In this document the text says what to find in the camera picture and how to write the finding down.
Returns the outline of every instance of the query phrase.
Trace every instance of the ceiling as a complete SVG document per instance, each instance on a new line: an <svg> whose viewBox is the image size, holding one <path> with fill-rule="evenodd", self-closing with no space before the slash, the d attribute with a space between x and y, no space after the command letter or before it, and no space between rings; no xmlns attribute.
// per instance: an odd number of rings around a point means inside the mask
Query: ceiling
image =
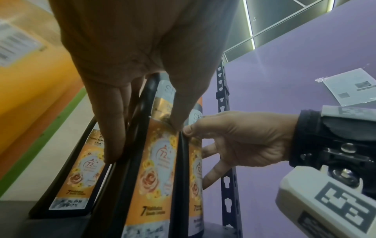
<svg viewBox="0 0 376 238"><path fill-rule="evenodd" d="M228 62L258 48L269 41L291 31L292 29L303 25L304 23L325 14L330 7L338 7L349 0L322 0L312 7L307 8L300 14L284 21L283 23L257 35L253 42L251 40L237 46L226 53ZM233 21L226 49L229 49L238 43L251 37L248 27L250 23L253 36L273 24L289 17L290 15L302 10L316 0L240 0L235 19Z"/></svg>

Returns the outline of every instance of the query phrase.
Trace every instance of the white floor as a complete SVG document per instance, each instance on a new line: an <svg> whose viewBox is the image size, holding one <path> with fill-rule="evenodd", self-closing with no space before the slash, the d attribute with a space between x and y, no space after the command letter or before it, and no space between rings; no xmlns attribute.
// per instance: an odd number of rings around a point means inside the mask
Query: white floor
<svg viewBox="0 0 376 238"><path fill-rule="evenodd" d="M93 116L86 95L0 200L39 200L59 173Z"/></svg>

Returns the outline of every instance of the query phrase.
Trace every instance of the green tape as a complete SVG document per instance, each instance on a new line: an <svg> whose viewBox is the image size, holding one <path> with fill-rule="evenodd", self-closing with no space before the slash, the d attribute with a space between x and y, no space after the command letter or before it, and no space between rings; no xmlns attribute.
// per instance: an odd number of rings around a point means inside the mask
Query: green tape
<svg viewBox="0 0 376 238"><path fill-rule="evenodd" d="M68 106L57 116L53 123L40 135L40 137L30 146L25 154L12 166L0 181L0 197L16 181L21 173L28 167L37 154L57 132L68 116L86 95L85 88L81 89Z"/></svg>

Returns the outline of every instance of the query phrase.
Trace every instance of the white device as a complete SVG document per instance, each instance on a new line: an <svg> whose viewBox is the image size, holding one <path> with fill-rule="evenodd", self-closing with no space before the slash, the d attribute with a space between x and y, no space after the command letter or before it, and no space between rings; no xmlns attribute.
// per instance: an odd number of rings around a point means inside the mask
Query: white device
<svg viewBox="0 0 376 238"><path fill-rule="evenodd" d="M376 201L321 170L297 166L279 186L276 204L310 238L376 238Z"/></svg>

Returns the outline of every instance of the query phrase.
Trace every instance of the shelf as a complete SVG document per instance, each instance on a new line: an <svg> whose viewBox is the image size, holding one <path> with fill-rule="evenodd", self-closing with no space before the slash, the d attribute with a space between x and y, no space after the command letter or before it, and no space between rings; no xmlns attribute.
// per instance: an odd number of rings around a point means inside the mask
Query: shelf
<svg viewBox="0 0 376 238"><path fill-rule="evenodd" d="M90 216L64 219L29 220L35 202L1 201L0 231L7 238L79 238ZM205 223L203 238L236 238L236 230Z"/></svg>

